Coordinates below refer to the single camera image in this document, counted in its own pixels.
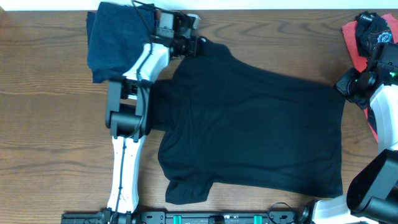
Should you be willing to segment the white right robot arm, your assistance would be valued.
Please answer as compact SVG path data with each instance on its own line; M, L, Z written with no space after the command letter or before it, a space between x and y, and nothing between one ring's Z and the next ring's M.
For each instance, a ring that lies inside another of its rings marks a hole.
M299 223L397 223L397 44L378 43L366 68L352 68L335 88L372 112L377 156L352 180L346 194L304 206Z

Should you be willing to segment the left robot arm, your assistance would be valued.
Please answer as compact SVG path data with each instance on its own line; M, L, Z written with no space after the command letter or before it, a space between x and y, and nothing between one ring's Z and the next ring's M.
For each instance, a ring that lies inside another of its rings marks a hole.
M151 36L133 66L109 80L105 125L112 137L114 167L103 223L132 223L139 204L139 162L150 132L150 91L171 58L194 57L200 38Z

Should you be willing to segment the plain black t-shirt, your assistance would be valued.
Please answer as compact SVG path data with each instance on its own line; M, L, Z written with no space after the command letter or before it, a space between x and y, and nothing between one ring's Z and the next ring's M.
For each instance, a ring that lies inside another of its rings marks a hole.
M208 39L152 89L168 203L204 202L215 182L315 197L343 193L344 98L332 87L252 67Z

